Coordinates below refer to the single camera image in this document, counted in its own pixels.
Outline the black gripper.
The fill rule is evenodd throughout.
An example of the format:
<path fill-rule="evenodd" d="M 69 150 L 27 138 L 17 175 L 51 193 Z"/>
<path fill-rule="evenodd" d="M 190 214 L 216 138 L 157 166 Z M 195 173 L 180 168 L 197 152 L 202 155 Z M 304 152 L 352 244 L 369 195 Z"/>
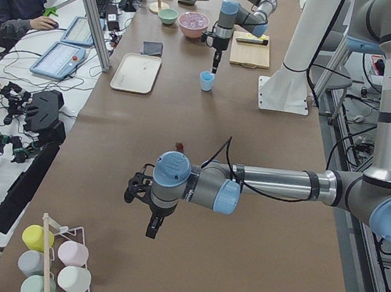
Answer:
<path fill-rule="evenodd" d="M 146 237 L 156 238 L 164 218 L 174 213 L 175 206 L 169 208 L 160 208 L 154 204 L 150 204 L 149 207 L 152 215 L 151 219 L 149 220 L 149 225 L 146 229 Z"/>
<path fill-rule="evenodd" d="M 213 47 L 216 49 L 212 59 L 212 74 L 215 74 L 218 70 L 220 60 L 222 60 L 222 51 L 226 51 L 228 48 L 229 39 L 214 38 Z"/>

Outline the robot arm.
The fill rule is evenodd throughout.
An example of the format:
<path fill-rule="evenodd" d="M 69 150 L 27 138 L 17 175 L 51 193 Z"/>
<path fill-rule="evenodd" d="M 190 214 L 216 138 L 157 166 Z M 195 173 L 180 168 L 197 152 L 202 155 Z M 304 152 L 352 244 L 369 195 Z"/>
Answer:
<path fill-rule="evenodd" d="M 227 50 L 232 38 L 234 26 L 259 38 L 267 30 L 268 19 L 277 8 L 277 0 L 247 0 L 254 5 L 254 11 L 245 9 L 233 0 L 223 0 L 220 6 L 218 21 L 212 29 L 212 47 L 215 50 L 211 72 L 217 72 L 222 54 Z"/>
<path fill-rule="evenodd" d="M 216 40 L 212 75 L 217 72 L 220 52 L 227 49 L 231 28 L 239 25 L 260 37 L 278 4 L 278 0 L 248 2 L 257 7 L 253 14 L 236 1 L 223 1 L 217 28 L 204 33 Z M 258 84 L 259 109 L 303 114 L 305 103 L 297 99 L 305 97 L 302 80 L 308 77 L 305 72 L 314 65 L 343 3 L 344 0 L 307 0 L 281 69 L 270 77 L 263 76 Z M 339 207 L 391 242 L 391 0 L 355 0 L 354 5 L 346 35 L 347 49 L 386 56 L 372 165 L 362 173 L 231 165 L 231 138 L 201 166 L 191 165 L 183 153 L 169 151 L 154 165 L 152 180 L 141 199 L 152 211 L 147 237 L 155 238 L 179 199 L 231 214 L 244 191 L 290 203 L 320 201 Z M 225 146 L 228 164 L 212 163 Z"/>

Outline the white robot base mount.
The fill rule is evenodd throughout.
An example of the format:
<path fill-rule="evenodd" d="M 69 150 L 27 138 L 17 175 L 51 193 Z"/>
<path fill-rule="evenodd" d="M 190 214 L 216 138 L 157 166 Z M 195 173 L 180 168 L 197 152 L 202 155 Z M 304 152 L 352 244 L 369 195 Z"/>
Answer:
<path fill-rule="evenodd" d="M 306 1 L 281 68 L 270 77 L 259 78 L 259 109 L 308 114 L 307 73 L 344 2 L 345 0 Z"/>

